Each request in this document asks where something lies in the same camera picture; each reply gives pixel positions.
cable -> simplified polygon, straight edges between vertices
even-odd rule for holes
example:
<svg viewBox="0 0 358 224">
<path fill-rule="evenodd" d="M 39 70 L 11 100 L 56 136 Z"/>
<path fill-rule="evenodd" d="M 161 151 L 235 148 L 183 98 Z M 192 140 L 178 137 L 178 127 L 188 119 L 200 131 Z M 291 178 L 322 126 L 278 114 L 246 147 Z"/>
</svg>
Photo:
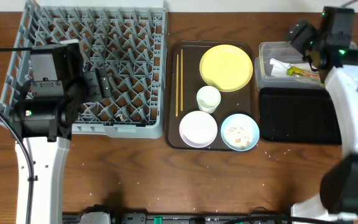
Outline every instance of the cable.
<svg viewBox="0 0 358 224">
<path fill-rule="evenodd" d="M 331 221 L 325 221 L 325 220 L 317 220 L 314 218 L 302 218 L 302 217 L 288 217 L 288 216 L 279 216 L 279 215 L 270 215 L 270 216 L 258 216 L 258 217 L 245 217 L 245 218 L 237 218 L 235 220 L 231 220 L 228 222 L 225 222 L 223 224 L 237 224 L 242 222 L 252 222 L 252 221 L 261 221 L 261 222 L 267 222 L 267 221 L 286 221 L 288 223 L 290 222 L 302 222 L 302 223 L 311 223 L 311 224 L 334 224 L 339 223 L 331 222 Z"/>
<path fill-rule="evenodd" d="M 30 224 L 31 219 L 31 207 L 32 207 L 32 192 L 34 189 L 34 167 L 33 163 L 30 159 L 29 152 L 27 152 L 27 149 L 23 145 L 22 139 L 18 135 L 18 133 L 14 130 L 12 125 L 9 123 L 9 121 L 1 114 L 0 112 L 0 120 L 5 124 L 5 127 L 12 133 L 12 135 L 15 137 L 16 142 L 20 145 L 22 148 L 25 161 L 27 162 L 27 167 L 29 168 L 29 194 L 27 198 L 27 213 L 25 217 L 26 224 Z"/>
<path fill-rule="evenodd" d="M 347 3 L 343 4 L 341 7 L 347 7 L 347 6 L 350 6 L 351 4 L 356 3 L 356 2 L 358 2 L 358 0 L 351 0 L 351 1 L 348 1 Z"/>
<path fill-rule="evenodd" d="M 258 206 L 258 207 L 255 207 L 254 209 L 252 209 L 251 211 L 250 211 L 250 213 L 248 214 L 248 217 L 251 217 L 251 215 L 253 214 L 253 212 L 254 211 L 256 211 L 256 210 L 258 210 L 258 209 L 264 209 L 265 211 L 267 211 L 267 209 L 265 208 L 265 207 L 262 207 L 262 206 Z"/>
<path fill-rule="evenodd" d="M 32 50 L 32 47 L 0 48 L 0 52 L 26 51 Z"/>
</svg>

dish rack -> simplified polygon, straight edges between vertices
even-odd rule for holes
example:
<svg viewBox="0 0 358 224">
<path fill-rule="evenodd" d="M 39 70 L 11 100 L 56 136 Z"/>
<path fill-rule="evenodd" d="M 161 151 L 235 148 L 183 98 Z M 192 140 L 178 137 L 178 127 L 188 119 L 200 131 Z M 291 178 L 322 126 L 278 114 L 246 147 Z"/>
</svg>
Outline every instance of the dish rack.
<svg viewBox="0 0 358 224">
<path fill-rule="evenodd" d="M 79 39 L 83 71 L 106 69 L 111 97 L 84 103 L 73 134 L 159 138 L 163 133 L 167 28 L 164 8 L 39 7 L 30 0 L 25 3 L 14 47 Z M 0 99 L 0 112 L 6 118 L 24 83 L 32 79 L 30 52 L 13 52 Z"/>
</svg>

wooden chopstick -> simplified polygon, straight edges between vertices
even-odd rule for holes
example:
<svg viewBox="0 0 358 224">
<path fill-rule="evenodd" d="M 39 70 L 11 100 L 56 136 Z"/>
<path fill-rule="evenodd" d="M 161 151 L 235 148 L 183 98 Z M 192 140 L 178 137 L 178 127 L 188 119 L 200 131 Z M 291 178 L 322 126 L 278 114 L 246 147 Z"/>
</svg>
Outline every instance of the wooden chopstick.
<svg viewBox="0 0 358 224">
<path fill-rule="evenodd" d="M 180 111 L 183 111 L 183 49 L 180 53 Z"/>
<path fill-rule="evenodd" d="M 177 55 L 177 103 L 176 103 L 176 110 L 175 116 L 178 116 L 178 95 L 179 95 L 179 55 Z"/>
</svg>

yellow plate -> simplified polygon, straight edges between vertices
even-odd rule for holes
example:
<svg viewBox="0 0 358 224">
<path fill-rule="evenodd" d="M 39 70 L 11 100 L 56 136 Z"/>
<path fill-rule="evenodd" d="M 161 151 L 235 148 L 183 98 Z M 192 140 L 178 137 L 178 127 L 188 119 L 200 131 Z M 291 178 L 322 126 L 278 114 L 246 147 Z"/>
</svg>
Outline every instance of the yellow plate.
<svg viewBox="0 0 358 224">
<path fill-rule="evenodd" d="M 244 87 L 252 76 L 249 56 L 233 45 L 218 45 L 209 49 L 200 62 L 203 80 L 219 91 L 236 91 Z"/>
</svg>

wood grain surface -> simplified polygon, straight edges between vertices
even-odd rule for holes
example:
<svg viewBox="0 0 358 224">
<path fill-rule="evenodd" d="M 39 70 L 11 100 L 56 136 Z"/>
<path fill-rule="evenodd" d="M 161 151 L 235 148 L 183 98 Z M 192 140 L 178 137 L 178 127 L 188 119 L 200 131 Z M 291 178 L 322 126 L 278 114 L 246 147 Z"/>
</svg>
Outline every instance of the wood grain surface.
<svg viewBox="0 0 358 224">
<path fill-rule="evenodd" d="M 261 42 L 283 40 L 302 18 L 318 25 L 320 16 L 170 13 L 169 46 L 179 40 L 247 42 L 256 57 Z M 13 46 L 20 19 L 20 13 L 0 12 L 0 47 Z M 354 41 L 358 43 L 358 15 Z M 10 57 L 0 53 L 0 94 Z M 247 213 L 256 206 L 287 212 L 293 203 L 318 193 L 322 176 L 340 156 L 337 146 L 259 141 L 248 153 L 199 152 L 170 149 L 163 138 L 74 135 L 63 211 L 105 203 L 119 212 Z M 14 140 L 0 126 L 0 223 L 15 222 L 17 181 Z"/>
</svg>

